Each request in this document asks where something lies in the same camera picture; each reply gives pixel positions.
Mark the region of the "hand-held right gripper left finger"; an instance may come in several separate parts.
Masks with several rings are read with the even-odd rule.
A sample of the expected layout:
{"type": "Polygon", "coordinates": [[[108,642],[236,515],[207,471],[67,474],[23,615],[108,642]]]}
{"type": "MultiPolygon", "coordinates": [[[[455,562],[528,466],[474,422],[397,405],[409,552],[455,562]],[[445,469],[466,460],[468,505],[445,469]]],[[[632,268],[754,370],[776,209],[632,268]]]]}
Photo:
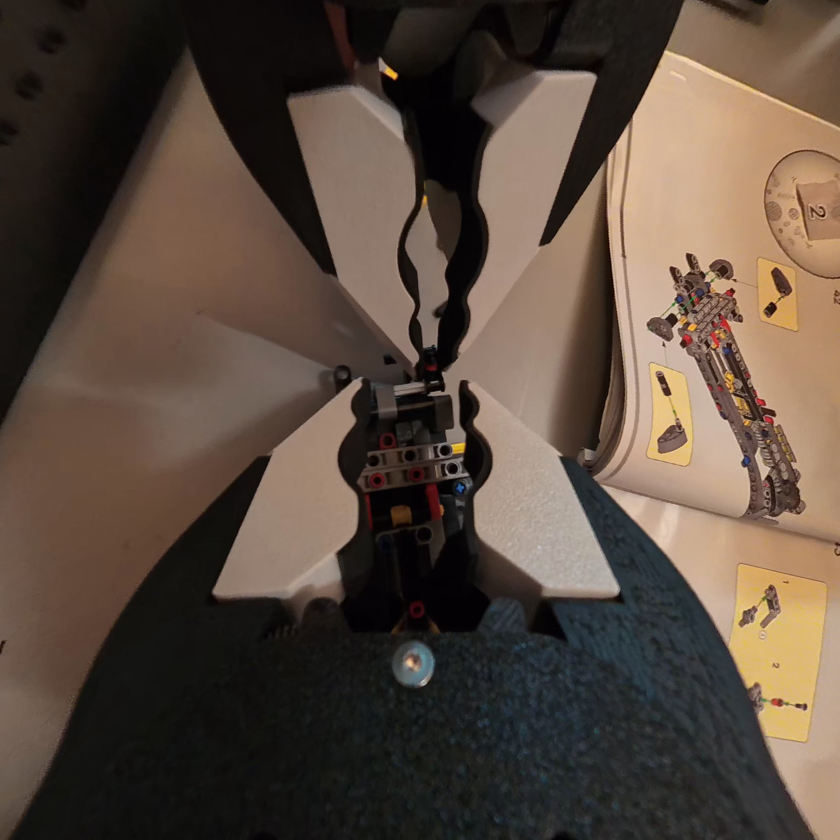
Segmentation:
{"type": "Polygon", "coordinates": [[[343,594],[339,551],[359,526],[359,491],[344,477],[340,447],[357,424],[352,380],[269,456],[268,466],[213,588],[219,601],[274,597],[305,602],[343,594]]]}

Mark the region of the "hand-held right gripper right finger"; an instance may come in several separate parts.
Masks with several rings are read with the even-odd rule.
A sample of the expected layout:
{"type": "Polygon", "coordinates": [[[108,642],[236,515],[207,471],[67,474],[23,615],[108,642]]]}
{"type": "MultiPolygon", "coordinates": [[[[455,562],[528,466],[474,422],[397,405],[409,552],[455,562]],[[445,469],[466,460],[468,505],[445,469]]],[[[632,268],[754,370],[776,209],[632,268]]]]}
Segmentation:
{"type": "Polygon", "coordinates": [[[477,383],[462,381],[458,399],[479,587],[522,602],[618,596],[560,452],[477,383]]]}

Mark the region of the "long lego chassis assembly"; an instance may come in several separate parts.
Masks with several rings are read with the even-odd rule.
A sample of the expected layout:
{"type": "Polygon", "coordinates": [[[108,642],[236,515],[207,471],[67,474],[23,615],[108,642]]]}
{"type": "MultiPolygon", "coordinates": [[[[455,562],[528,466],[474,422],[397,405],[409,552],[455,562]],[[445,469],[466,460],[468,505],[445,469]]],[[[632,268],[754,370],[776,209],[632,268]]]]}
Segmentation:
{"type": "Polygon", "coordinates": [[[476,584],[465,447],[448,440],[452,398],[417,377],[366,388],[366,405],[353,399],[364,426],[339,452],[360,494],[359,531],[339,552],[346,622],[362,633],[471,632],[489,600],[476,584]]]}

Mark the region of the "small black lego subassembly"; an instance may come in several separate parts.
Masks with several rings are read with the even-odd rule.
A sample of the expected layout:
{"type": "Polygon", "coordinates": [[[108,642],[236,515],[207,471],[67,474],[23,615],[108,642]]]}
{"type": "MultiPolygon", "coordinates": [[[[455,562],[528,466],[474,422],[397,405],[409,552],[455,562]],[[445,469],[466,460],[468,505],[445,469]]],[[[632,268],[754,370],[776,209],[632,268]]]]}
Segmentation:
{"type": "Polygon", "coordinates": [[[426,393],[445,391],[445,380],[438,362],[438,348],[432,344],[424,347],[416,364],[416,379],[423,384],[426,393]]]}

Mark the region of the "thick open lego instruction booklet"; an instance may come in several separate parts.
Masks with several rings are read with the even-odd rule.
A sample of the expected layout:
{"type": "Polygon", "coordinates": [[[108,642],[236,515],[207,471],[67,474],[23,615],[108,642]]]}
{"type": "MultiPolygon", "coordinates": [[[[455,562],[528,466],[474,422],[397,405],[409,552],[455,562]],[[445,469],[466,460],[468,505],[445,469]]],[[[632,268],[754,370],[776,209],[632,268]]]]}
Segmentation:
{"type": "Polygon", "coordinates": [[[601,482],[838,540],[838,136],[661,59],[607,162],[601,482]]]}

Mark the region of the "flat lego instruction sheet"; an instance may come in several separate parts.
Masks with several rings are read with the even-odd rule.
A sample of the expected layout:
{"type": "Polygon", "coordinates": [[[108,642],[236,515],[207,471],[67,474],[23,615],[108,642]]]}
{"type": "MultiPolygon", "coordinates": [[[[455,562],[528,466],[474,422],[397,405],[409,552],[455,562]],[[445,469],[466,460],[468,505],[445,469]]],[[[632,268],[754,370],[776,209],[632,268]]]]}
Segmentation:
{"type": "Polygon", "coordinates": [[[827,801],[838,794],[838,556],[828,542],[771,526],[722,518],[626,490],[607,492],[642,526],[686,577],[728,641],[746,606],[766,583],[755,584],[743,605],[737,597],[741,564],[826,584],[826,619],[808,740],[772,738],[771,750],[797,799],[827,801]]]}

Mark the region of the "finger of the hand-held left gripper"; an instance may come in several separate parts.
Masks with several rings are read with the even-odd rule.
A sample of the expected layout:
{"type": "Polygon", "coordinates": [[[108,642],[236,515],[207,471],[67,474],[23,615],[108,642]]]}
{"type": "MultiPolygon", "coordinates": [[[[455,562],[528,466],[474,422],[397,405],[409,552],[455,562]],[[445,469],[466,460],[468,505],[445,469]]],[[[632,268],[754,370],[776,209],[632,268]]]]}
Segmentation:
{"type": "Polygon", "coordinates": [[[401,114],[361,86],[297,94],[289,113],[338,283],[413,368],[423,336],[406,239],[423,191],[401,114]]]}
{"type": "Polygon", "coordinates": [[[499,71],[468,106],[477,134],[458,165],[461,211],[437,359],[452,364],[537,255],[596,84],[588,70],[499,71]]]}

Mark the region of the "black perforated panel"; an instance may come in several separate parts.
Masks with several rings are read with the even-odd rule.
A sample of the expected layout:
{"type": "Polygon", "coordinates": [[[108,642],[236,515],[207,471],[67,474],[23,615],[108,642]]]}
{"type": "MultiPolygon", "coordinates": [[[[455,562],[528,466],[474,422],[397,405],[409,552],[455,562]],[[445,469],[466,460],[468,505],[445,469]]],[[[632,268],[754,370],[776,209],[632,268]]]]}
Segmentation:
{"type": "Polygon", "coordinates": [[[1,2],[2,419],[184,47],[175,2],[1,2]]]}

